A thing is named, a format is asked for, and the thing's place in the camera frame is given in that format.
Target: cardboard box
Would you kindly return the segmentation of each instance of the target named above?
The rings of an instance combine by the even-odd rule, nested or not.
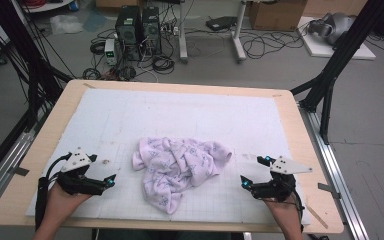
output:
[[[275,4],[253,3],[249,19],[255,30],[295,31],[307,0],[282,0]]]
[[[96,7],[101,9],[116,9],[123,5],[139,5],[142,7],[142,0],[96,0]]]
[[[303,16],[323,17],[329,12],[357,16],[366,2],[367,0],[308,0]]]

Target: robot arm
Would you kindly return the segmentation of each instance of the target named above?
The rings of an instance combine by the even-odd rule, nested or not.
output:
[[[114,186],[115,174],[102,181],[90,179],[85,176],[86,171],[89,169],[89,165],[96,161],[96,157],[96,155],[87,156],[80,148],[78,148],[74,153],[69,153],[58,158],[49,167],[46,176],[39,178],[35,213],[36,230],[39,228],[45,215],[48,188],[54,177],[61,188],[71,195],[76,193],[102,195],[106,189]],[[66,160],[66,164],[61,168],[61,171],[57,172],[51,178],[50,173],[52,169],[62,160]]]

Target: desktop computer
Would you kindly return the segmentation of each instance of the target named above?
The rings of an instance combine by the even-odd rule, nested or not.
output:
[[[143,27],[139,6],[122,6],[115,24],[123,58],[141,60],[140,44],[143,41]]]
[[[148,55],[161,54],[161,33],[159,9],[146,7],[142,12],[142,24],[144,30],[145,49]]]

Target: black metal pole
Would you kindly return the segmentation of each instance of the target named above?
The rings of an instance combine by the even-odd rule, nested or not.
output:
[[[370,34],[383,12],[384,0],[368,0],[323,71],[315,79],[291,90],[292,94],[296,95],[310,89],[305,99],[300,101],[300,106],[309,112],[315,112],[317,105],[324,99],[320,134],[325,144],[329,144],[327,132],[335,81]]]

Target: grid paper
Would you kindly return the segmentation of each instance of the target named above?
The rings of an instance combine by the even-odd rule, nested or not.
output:
[[[179,208],[169,215],[144,200],[145,170],[132,168],[133,152],[143,137],[217,141],[233,154],[220,175],[184,191]],[[114,187],[83,203],[73,215],[83,218],[275,224],[265,204],[242,189],[240,175],[267,182],[269,168],[256,157],[290,158],[273,99],[209,94],[88,89],[44,173],[77,147],[98,155],[86,172],[88,178],[117,174]],[[301,192],[298,178],[297,190]],[[35,200],[26,215],[34,215]],[[304,211],[303,224],[309,223]]]

